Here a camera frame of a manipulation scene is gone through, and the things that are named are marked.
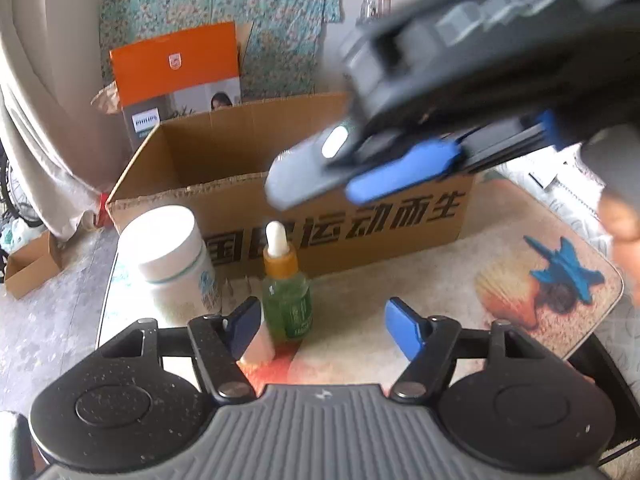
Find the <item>right hand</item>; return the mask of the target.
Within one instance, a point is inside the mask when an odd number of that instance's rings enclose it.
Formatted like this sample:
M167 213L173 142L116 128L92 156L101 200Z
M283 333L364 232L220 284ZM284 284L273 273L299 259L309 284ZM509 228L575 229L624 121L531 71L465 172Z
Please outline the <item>right hand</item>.
M620 196L605 188L598 205L598 216L605 231L612 236L614 261L631 284L632 303L640 302L640 231L639 214Z

